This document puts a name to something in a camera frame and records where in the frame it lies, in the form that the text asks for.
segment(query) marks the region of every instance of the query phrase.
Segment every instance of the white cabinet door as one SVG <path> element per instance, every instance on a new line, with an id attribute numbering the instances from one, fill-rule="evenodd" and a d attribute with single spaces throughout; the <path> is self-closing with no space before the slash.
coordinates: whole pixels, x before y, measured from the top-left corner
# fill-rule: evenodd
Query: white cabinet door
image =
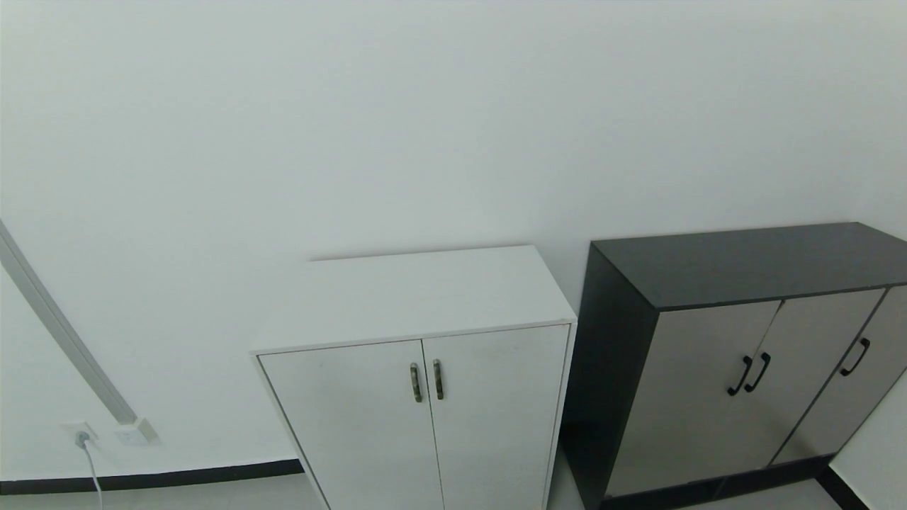
<path id="1" fill-rule="evenodd" d="M 658 316 L 608 495 L 645 492 L 759 467 L 758 461 L 753 465 L 742 458 L 739 448 L 746 438 L 728 425 L 727 411 L 745 393 L 741 377 L 747 373 L 746 363 L 754 364 L 751 357 L 779 304 L 688 309 Z M 753 366 L 748 373 L 757 369 Z M 739 387 L 734 396 L 728 393 Z"/>
<path id="2" fill-rule="evenodd" d="M 444 510 L 419 340 L 259 359 L 331 510 Z"/>
<path id="3" fill-rule="evenodd" d="M 883 291 L 789 299 L 753 359 L 730 410 L 737 472 L 765 467 L 819 394 Z"/>
<path id="4" fill-rule="evenodd" d="M 773 464 L 837 453 L 907 367 L 907 287 L 888 292 Z"/>
<path id="5" fill-rule="evenodd" d="M 445 510 L 538 510 L 570 327 L 423 340 Z"/>

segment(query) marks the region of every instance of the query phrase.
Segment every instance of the metal handle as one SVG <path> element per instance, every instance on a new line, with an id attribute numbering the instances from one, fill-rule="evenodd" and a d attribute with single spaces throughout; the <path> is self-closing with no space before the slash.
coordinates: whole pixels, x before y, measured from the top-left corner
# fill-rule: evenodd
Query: metal handle
<path id="1" fill-rule="evenodd" d="M 860 345 L 863 346 L 863 352 L 860 353 L 860 357 L 856 360 L 856 363 L 853 364 L 853 367 L 848 370 L 847 368 L 841 368 L 841 375 L 847 377 L 853 374 L 853 371 L 860 366 L 860 362 L 863 361 L 863 356 L 866 356 L 866 351 L 869 350 L 869 339 L 863 338 L 860 340 Z"/>
<path id="2" fill-rule="evenodd" d="M 413 397 L 416 402 L 422 402 L 422 390 L 419 389 L 419 366 L 415 363 L 409 364 L 409 378 L 413 381 Z"/>
<path id="3" fill-rule="evenodd" d="M 762 366 L 762 371 L 759 372 L 759 377 L 756 378 L 756 382 L 753 384 L 747 384 L 743 387 L 743 389 L 746 390 L 746 393 L 753 393 L 753 390 L 756 389 L 757 386 L 759 386 L 759 381 L 762 380 L 762 376 L 764 376 L 766 374 L 766 370 L 768 370 L 768 364 L 772 362 L 772 357 L 768 356 L 767 352 L 762 353 L 762 356 L 760 356 L 760 358 L 765 362 L 765 364 Z"/>
<path id="4" fill-rule="evenodd" d="M 434 367 L 434 392 L 438 394 L 438 400 L 444 400 L 444 384 L 441 383 L 441 361 L 432 361 Z"/>
<path id="5" fill-rule="evenodd" d="M 749 369 L 753 367 L 753 359 L 749 356 L 743 356 L 743 362 L 746 364 L 746 370 L 743 372 L 743 377 L 740 378 L 740 382 L 737 383 L 737 387 L 729 387 L 727 389 L 727 394 L 733 397 L 737 393 L 740 393 L 740 387 L 743 386 L 743 381 L 746 380 L 746 376 L 749 375 Z"/>

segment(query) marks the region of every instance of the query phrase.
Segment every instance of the floor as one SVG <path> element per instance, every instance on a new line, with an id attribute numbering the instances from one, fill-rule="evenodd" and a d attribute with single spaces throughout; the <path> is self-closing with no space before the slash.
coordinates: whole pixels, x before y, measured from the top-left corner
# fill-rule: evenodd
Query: floor
<path id="1" fill-rule="evenodd" d="M 562 458 L 555 466 L 549 510 L 582 510 L 580 497 Z M 3 510 L 95 510 L 97 495 L 0 496 Z M 222 484 L 116 491 L 104 494 L 105 510 L 322 510 L 305 475 L 276 476 Z M 691 510 L 841 510 L 814 480 L 744 495 Z"/>

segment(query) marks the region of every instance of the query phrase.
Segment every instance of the white cabinet top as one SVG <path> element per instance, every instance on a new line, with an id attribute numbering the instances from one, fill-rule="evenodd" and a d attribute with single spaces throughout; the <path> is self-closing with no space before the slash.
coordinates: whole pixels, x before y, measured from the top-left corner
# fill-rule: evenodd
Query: white cabinet top
<path id="1" fill-rule="evenodd" d="M 576 321 L 533 246 L 303 264 L 253 354 Z"/>

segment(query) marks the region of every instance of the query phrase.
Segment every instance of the black cabinet top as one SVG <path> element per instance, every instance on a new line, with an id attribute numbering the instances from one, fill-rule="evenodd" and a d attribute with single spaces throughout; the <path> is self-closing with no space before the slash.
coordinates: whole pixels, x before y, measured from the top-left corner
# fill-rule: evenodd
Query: black cabinet top
<path id="1" fill-rule="evenodd" d="M 861 223 L 596 240 L 592 245 L 659 310 L 907 284 L 907 241 Z"/>

